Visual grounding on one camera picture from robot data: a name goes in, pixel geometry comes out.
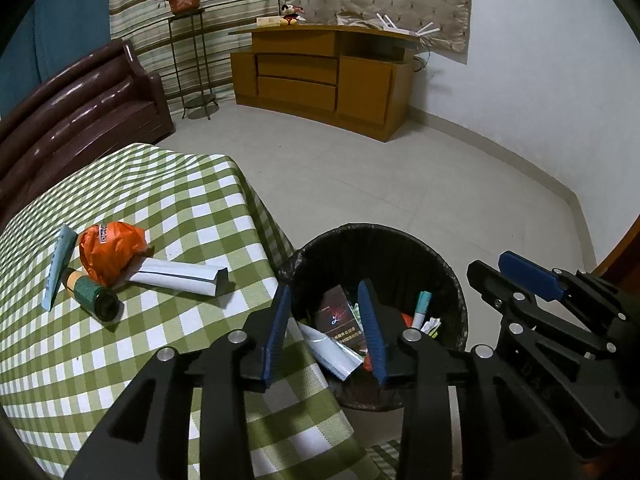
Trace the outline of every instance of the green roll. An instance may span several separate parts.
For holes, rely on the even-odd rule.
[[[62,283],[71,297],[101,322],[113,321],[118,315],[120,301],[110,288],[69,267],[62,271]]]

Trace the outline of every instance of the white wall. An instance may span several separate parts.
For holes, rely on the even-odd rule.
[[[411,104],[580,200],[600,262],[640,212],[640,44],[612,0],[472,0],[467,64],[433,54]]]

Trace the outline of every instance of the plant stand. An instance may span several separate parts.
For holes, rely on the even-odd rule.
[[[182,112],[182,118],[185,118],[185,116],[187,115],[187,110],[191,110],[194,108],[204,108],[204,112],[207,116],[207,119],[210,120],[211,116],[210,116],[209,110],[207,109],[207,104],[209,104],[210,102],[214,102],[217,105],[218,103],[216,102],[216,96],[213,93],[213,89],[211,87],[211,78],[209,75],[209,64],[207,62],[207,47],[204,41],[204,24],[202,21],[203,12],[204,12],[204,9],[187,10],[180,14],[176,14],[175,16],[170,16],[167,19],[167,22],[169,24],[169,41],[171,43],[171,53],[174,56],[175,76],[176,76],[176,79],[178,80],[178,90],[180,91],[180,99],[182,100],[182,108],[184,109],[184,111]],[[195,27],[195,22],[194,22],[195,16],[200,17],[199,33],[200,33],[200,37],[202,38],[202,54],[204,58],[205,71],[207,73],[207,88],[209,89],[208,94],[205,94],[204,92],[205,88],[202,82],[202,75],[200,74],[201,63],[198,60],[198,46],[196,43],[196,35],[198,34],[198,31],[196,30],[196,27]],[[172,23],[175,20],[182,20],[184,18],[189,18],[191,20],[191,33],[187,35],[181,34],[179,36],[174,36],[174,32],[172,31]],[[187,38],[190,36],[193,39],[193,53],[195,55],[195,65],[178,68],[178,62],[175,59],[175,42],[185,39],[185,36],[187,36]],[[194,68],[194,67],[196,68],[196,72],[198,73],[198,82],[200,84],[200,95],[185,101],[184,91],[182,90],[182,83],[180,82],[180,72],[184,70],[190,70],[191,68]]]

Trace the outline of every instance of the mickey mouse plush toy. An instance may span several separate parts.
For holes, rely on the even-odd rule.
[[[282,6],[282,17],[280,19],[281,25],[295,25],[297,22],[304,22],[305,19],[300,16],[300,14],[304,14],[305,11],[302,7],[295,5],[283,5]]]

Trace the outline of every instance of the baseboard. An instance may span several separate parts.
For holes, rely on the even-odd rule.
[[[578,240],[580,241],[580,248],[582,250],[584,270],[590,272],[596,268],[596,255],[593,250],[593,242],[591,240],[589,228],[587,227],[584,212],[582,211],[578,197],[567,186],[520,155],[511,152],[497,142],[473,132],[464,126],[460,126],[459,124],[427,113],[424,110],[420,110],[413,106],[409,106],[408,117],[412,121],[434,128],[444,134],[462,140],[479,150],[483,150],[485,153],[498,158],[498,160],[513,166],[529,178],[532,178],[536,182],[542,184],[542,186],[546,187],[549,191],[565,200],[571,209],[572,215],[574,216],[575,226],[578,231]]]

